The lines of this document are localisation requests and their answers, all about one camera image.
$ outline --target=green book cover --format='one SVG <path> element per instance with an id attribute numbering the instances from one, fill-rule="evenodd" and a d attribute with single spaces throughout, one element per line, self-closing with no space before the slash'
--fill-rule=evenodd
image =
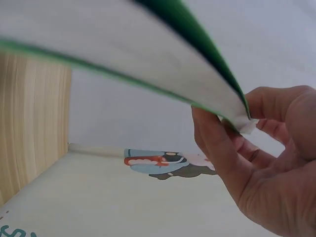
<path id="1" fill-rule="evenodd" d="M 249 131 L 238 82 L 180 0 L 2 0 L 0 48 L 135 83 Z"/>

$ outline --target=white page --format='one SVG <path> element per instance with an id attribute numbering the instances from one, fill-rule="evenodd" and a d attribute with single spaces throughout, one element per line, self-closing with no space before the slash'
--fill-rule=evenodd
<path id="1" fill-rule="evenodd" d="M 37 237 L 272 237 L 218 176 L 158 180 L 119 158 L 69 153 L 1 210 L 0 227 Z"/>
<path id="2" fill-rule="evenodd" d="M 217 71 L 131 1 L 2 0 L 0 36 L 139 78 L 228 117 L 238 129 L 249 122 Z"/>

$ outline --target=finger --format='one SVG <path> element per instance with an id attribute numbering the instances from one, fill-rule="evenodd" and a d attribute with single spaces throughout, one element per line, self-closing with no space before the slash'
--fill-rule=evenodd
<path id="1" fill-rule="evenodd" d="M 285 121 L 291 103 L 303 93 L 314 90 L 309 86 L 291 88 L 259 87 L 246 95 L 250 114 L 254 119 Z"/>
<path id="2" fill-rule="evenodd" d="M 193 114 L 195 126 L 199 128 L 209 153 L 208 158 L 238 203 L 254 172 L 254 166 L 238 155 L 217 116 L 198 108 L 193 108 Z"/>
<path id="3" fill-rule="evenodd" d="M 197 146 L 206 155 L 206 157 L 209 157 L 209 153 L 206 149 L 206 145 L 204 143 L 204 140 L 201 137 L 201 133 L 199 132 L 199 125 L 198 125 L 198 121 L 197 121 L 197 118 L 195 116 L 193 107 L 191 107 L 191 110 L 192 110 L 192 119 L 193 119 L 193 123 L 194 123 L 194 140 L 195 140 Z"/>
<path id="4" fill-rule="evenodd" d="M 267 133 L 269 136 L 281 142 L 285 146 L 290 141 L 290 136 L 288 134 L 284 122 L 269 119 L 261 119 L 257 123 L 257 128 Z"/>
<path id="5" fill-rule="evenodd" d="M 262 151 L 240 134 L 236 134 L 230 129 L 226 129 L 226 131 L 229 138 L 233 142 L 236 151 L 242 157 L 250 161 L 256 168 L 266 168 L 275 160 L 274 156 Z"/>

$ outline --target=book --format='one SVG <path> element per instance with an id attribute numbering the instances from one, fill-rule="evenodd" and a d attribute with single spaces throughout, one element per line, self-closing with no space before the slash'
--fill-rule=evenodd
<path id="1" fill-rule="evenodd" d="M 247 101 L 180 0 L 2 0 L 0 48 L 42 55 L 197 106 L 250 133 Z"/>
<path id="2" fill-rule="evenodd" d="M 239 211 L 218 175 L 183 177 L 184 159 L 149 176 L 124 163 L 123 147 L 77 148 L 85 154 L 69 151 L 0 208 L 0 237 L 275 236 Z"/>

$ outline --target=book page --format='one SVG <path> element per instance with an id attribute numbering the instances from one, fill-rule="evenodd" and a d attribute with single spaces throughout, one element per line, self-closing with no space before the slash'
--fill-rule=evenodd
<path id="1" fill-rule="evenodd" d="M 217 71 L 132 1 L 2 0 L 1 37 L 128 75 L 226 116 L 237 128 L 248 123 L 242 101 Z"/>

